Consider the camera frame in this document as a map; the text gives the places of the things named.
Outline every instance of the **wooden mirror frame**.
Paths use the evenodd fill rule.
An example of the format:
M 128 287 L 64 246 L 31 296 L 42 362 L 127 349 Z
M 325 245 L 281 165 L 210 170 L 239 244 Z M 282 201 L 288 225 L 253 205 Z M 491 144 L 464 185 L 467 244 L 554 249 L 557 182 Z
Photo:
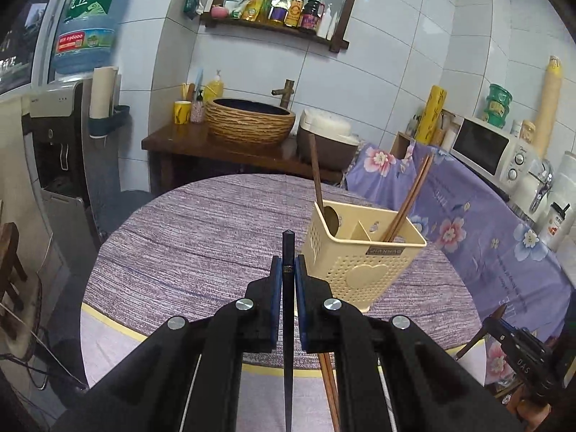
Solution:
M 214 27 L 217 24 L 230 24 L 233 26 L 244 26 L 244 27 L 252 27 L 258 29 L 264 29 L 273 32 L 279 32 L 283 34 L 289 34 L 290 36 L 300 37 L 301 39 L 308 39 L 313 42 L 317 42 L 319 44 L 327 45 L 330 51 L 334 53 L 338 53 L 341 49 L 347 49 L 349 43 L 344 40 L 344 34 L 346 33 L 346 27 L 348 27 L 348 21 L 350 20 L 350 15 L 352 14 L 352 7 L 354 6 L 355 0 L 344 0 L 342 3 L 342 12 L 340 14 L 340 19 L 338 19 L 338 24 L 334 30 L 334 34 L 332 39 L 322 39 L 322 37 L 318 37 L 315 34 L 307 34 L 300 32 L 299 30 L 286 27 L 286 26 L 272 26 L 270 24 L 252 22 L 252 21 L 245 21 L 243 19 L 231 19 L 231 18 L 223 18 L 223 19 L 215 19 L 210 15 L 210 9 L 214 5 L 221 5 L 224 6 L 224 0 L 213 0 L 211 3 L 211 7 L 207 9 L 201 16 L 201 21 L 206 25 L 206 27 Z

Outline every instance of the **blue water bottle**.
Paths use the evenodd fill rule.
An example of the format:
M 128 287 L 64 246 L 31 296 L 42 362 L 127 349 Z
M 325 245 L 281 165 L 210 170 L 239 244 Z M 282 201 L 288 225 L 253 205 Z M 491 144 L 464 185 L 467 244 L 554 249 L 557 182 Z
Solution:
M 128 0 L 71 0 L 58 28 L 53 66 L 70 75 L 110 64 L 116 27 Z

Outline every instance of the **bronze faucet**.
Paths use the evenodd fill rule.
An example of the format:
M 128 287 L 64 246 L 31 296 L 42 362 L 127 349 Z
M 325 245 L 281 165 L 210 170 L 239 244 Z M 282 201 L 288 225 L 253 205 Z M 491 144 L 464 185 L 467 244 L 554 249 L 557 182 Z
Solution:
M 290 103 L 290 96 L 294 93 L 294 81 L 292 79 L 287 79 L 284 89 L 273 89 L 272 95 L 282 95 L 282 100 L 280 100 L 280 107 L 288 108 Z

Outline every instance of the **sink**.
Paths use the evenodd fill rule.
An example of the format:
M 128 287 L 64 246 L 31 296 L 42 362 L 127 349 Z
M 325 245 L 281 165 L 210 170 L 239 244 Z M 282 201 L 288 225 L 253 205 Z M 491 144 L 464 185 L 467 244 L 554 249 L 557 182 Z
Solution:
M 236 143 L 277 144 L 288 136 L 296 115 L 283 107 L 221 97 L 206 103 L 211 133 Z

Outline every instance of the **hand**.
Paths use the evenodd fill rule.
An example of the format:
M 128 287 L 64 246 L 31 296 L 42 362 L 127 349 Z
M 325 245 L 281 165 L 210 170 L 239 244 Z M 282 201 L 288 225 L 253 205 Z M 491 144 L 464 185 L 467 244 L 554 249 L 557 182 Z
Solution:
M 549 404 L 542 407 L 523 399 L 526 394 L 527 391 L 522 385 L 514 392 L 510 401 L 506 404 L 506 409 L 528 423 L 525 432 L 534 432 L 550 414 L 551 407 Z

